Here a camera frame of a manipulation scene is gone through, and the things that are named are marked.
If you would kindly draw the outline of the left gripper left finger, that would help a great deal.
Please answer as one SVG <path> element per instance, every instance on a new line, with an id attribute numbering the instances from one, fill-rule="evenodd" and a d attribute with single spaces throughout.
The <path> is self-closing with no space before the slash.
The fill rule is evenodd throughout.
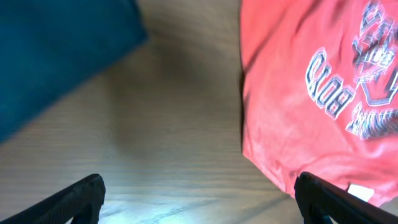
<path id="1" fill-rule="evenodd" d="M 105 193 L 102 176 L 91 174 L 1 224 L 98 224 Z"/>

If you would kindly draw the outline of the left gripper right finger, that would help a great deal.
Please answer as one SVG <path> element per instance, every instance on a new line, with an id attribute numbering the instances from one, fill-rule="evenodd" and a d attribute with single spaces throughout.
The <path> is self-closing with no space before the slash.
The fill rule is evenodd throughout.
<path id="1" fill-rule="evenodd" d="M 309 172 L 296 178 L 294 189 L 305 224 L 397 224 L 395 215 Z"/>

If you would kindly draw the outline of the red printed t-shirt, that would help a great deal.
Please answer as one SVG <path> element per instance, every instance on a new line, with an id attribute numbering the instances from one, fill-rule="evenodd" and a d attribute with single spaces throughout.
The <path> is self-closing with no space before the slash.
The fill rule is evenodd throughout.
<path id="1" fill-rule="evenodd" d="M 243 154 L 294 195 L 302 172 L 397 197 L 397 1 L 243 0 Z"/>

